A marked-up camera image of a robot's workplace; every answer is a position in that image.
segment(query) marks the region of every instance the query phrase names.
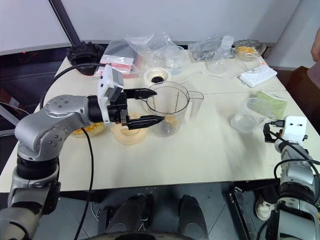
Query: glass cup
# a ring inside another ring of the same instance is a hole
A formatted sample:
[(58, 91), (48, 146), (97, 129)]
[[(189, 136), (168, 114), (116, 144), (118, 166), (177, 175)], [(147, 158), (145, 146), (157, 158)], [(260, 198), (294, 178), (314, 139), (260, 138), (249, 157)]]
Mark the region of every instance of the glass cup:
[(183, 122), (187, 106), (192, 102), (190, 120), (195, 121), (204, 95), (198, 91), (188, 91), (184, 86), (163, 81), (149, 87), (157, 95), (145, 100), (149, 112), (164, 117), (164, 120), (152, 126), (153, 130), (163, 136), (170, 137), (178, 132)]
[(259, 98), (250, 97), (239, 104), (231, 125), (239, 132), (251, 133), (266, 118), (274, 118), (270, 104)]
[(187, 56), (182, 46), (168, 46), (164, 51), (165, 67), (172, 75), (181, 73), (186, 64)]

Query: human hand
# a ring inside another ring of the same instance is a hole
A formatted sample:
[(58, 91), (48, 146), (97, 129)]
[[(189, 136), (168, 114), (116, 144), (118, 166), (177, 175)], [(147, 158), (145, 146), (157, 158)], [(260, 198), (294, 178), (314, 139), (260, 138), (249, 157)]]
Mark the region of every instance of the human hand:
[(315, 35), (315, 39), (310, 52), (313, 61), (317, 62), (320, 60), (320, 28)]

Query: white table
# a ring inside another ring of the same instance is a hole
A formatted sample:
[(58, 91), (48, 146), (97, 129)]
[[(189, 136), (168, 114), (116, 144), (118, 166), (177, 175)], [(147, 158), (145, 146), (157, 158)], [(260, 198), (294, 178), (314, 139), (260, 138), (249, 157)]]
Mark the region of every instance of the white table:
[[(65, 59), (59, 72), (69, 67)], [(192, 64), (174, 81), (205, 71), (204, 63)], [(73, 70), (51, 87), (46, 101), (61, 94), (96, 95), (98, 77), (88, 77)], [(140, 79), (125, 79), (125, 88), (141, 87)], [(125, 146), (110, 131), (91, 138), (94, 152), (92, 189), (241, 181), (273, 178), (273, 168), (281, 160), (274, 145), (264, 142), (262, 128), (243, 134), (234, 130), (230, 119), (237, 103), (259, 90), (272, 91), (288, 100), (284, 115), (304, 116), (297, 104), (275, 77), (256, 88), (238, 79), (224, 80), (199, 75), (185, 83), (190, 91), (202, 91), (204, 101), (195, 123), (187, 119), (172, 137), (160, 137), (149, 131), (139, 144)], [(130, 99), (128, 110), (144, 113), (140, 101)], [(320, 136), (307, 122), (305, 148), (320, 159)], [(85, 138), (69, 137), (60, 154), (62, 191), (87, 190), (90, 182), (90, 152)], [(15, 146), (0, 176), (0, 192), (10, 191), (12, 171), (16, 166)]]

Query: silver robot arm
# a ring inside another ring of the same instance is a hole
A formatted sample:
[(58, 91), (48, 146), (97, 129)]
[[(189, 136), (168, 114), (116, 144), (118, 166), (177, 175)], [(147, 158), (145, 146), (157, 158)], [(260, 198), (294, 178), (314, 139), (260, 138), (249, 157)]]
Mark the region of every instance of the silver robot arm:
[(15, 128), (19, 140), (17, 167), (12, 173), (8, 208), (0, 211), (0, 239), (32, 239), (39, 219), (57, 206), (59, 154), (67, 137), (92, 123), (111, 122), (129, 129), (147, 128), (164, 117), (128, 116), (127, 99), (157, 94), (145, 88), (123, 89), (121, 73), (105, 67), (98, 96), (60, 95), (40, 111), (23, 118)]
[[(303, 148), (303, 141), (308, 137), (305, 135), (306, 117), (287, 116), (285, 120), (274, 122), (274, 125), (283, 128), (281, 137), (284, 140), (312, 160)], [(316, 190), (312, 166), (282, 140), (277, 139), (274, 145), (281, 153), (282, 162), (279, 199), (267, 222), (265, 237), (267, 240), (319, 240), (318, 209), (315, 206), (316, 192), (319, 190)]]

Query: power strip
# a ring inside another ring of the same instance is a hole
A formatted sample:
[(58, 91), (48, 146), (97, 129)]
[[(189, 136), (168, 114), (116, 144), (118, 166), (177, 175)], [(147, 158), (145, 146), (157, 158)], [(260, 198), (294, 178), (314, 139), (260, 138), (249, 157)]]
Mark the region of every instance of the power strip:
[(254, 70), (246, 71), (239, 77), (240, 81), (250, 88), (254, 88), (265, 81), (272, 79), (277, 75), (277, 72), (268, 65), (264, 64), (260, 66), (259, 71)]

